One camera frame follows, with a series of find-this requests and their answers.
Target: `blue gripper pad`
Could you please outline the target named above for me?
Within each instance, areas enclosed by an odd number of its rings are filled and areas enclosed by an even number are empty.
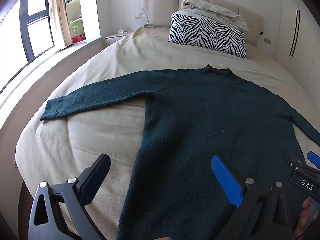
[[[314,152],[309,151],[307,153],[307,160],[310,161],[318,169],[320,169],[320,157],[316,155]]]
[[[211,158],[211,169],[230,204],[238,208],[243,200],[241,187],[217,155]]]

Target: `human hand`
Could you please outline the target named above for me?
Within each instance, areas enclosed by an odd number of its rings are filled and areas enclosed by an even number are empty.
[[[296,230],[293,233],[293,237],[292,239],[296,239],[297,237],[299,237],[303,232],[304,232],[304,227],[308,224],[309,221],[309,206],[310,206],[310,202],[311,202],[311,197],[308,197],[302,204],[303,207],[303,211],[301,212],[300,215],[300,220],[298,222],[298,225],[296,227]],[[319,214],[319,209],[314,213],[313,217],[312,217],[312,221],[316,220],[317,215]]]

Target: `bed sheet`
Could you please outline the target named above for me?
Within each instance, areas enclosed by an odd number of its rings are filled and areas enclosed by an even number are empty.
[[[200,47],[168,42],[170,28],[145,26],[127,35],[91,58],[50,95],[68,93],[93,82],[140,70],[230,68],[239,77],[281,96],[317,130],[319,114],[309,96],[275,60],[246,43],[248,60]],[[78,176],[101,154],[111,158],[111,169],[93,202],[86,207],[107,239],[115,239],[123,202],[129,186],[136,153],[142,140],[145,99],[40,122],[45,103],[23,130],[16,148],[16,163],[34,196],[41,181],[63,183]],[[294,127],[306,155],[319,147]],[[70,218],[67,224],[74,228]]]

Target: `wall socket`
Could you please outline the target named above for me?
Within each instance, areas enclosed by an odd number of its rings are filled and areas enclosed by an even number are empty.
[[[144,13],[138,13],[138,14],[135,14],[134,19],[141,19],[141,18],[144,18]]]
[[[271,40],[267,39],[267,38],[264,38],[264,42],[265,43],[268,43],[269,45],[271,44]]]

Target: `white shelf board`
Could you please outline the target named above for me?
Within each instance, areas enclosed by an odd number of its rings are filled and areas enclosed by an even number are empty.
[[[69,23],[69,24],[73,24],[73,23],[75,23],[75,22],[77,22],[77,21],[82,21],[82,17],[81,18],[79,18],[79,19],[76,19],[76,20],[74,20],[74,21],[72,21],[71,23]]]
[[[80,3],[80,0],[72,0],[71,2],[68,2],[67,5],[71,3]]]

